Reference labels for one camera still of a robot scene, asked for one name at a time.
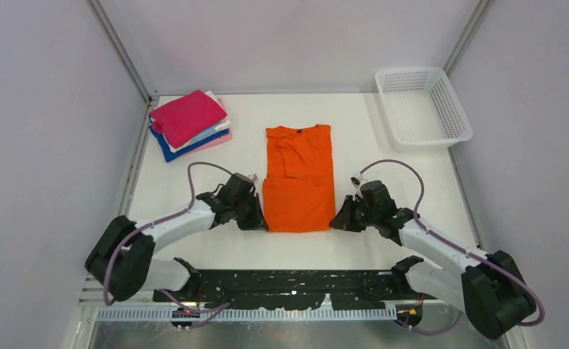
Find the orange t shirt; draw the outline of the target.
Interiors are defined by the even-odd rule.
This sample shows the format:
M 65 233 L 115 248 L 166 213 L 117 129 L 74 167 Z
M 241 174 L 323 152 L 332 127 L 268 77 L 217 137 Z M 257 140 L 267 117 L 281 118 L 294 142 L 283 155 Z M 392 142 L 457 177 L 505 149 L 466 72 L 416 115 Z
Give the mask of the orange t shirt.
M 266 129 L 263 213 L 272 233 L 330 229 L 335 216 L 332 127 Z

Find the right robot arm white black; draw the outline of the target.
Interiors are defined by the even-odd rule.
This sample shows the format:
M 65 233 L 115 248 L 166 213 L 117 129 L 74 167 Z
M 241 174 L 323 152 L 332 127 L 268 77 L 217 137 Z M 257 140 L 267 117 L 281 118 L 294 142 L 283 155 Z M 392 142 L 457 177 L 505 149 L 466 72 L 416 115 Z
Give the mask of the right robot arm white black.
M 380 180 L 354 177 L 351 181 L 357 192 L 345 197 L 330 227 L 351 232 L 373 227 L 383 238 L 415 251 L 415 256 L 399 261 L 391 269 L 403 290 L 446 302 L 463 312 L 469 323 L 491 340 L 537 311 L 509 254 L 471 249 L 433 231 L 412 209 L 397 207 Z

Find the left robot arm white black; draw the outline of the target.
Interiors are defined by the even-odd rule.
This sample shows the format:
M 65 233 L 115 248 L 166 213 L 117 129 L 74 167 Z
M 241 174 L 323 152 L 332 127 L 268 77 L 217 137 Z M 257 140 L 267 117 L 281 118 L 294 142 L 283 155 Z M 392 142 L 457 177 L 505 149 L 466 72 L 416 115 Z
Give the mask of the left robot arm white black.
M 112 302 L 148 290 L 178 300 L 198 299 L 201 273 L 182 258 L 158 260 L 155 254 L 187 236 L 231 221 L 240 230 L 267 230 L 256 182 L 255 176 L 234 173 L 217 190 L 195 196 L 183 213 L 144 223 L 124 215 L 115 217 L 88 255 L 85 269 L 106 287 Z

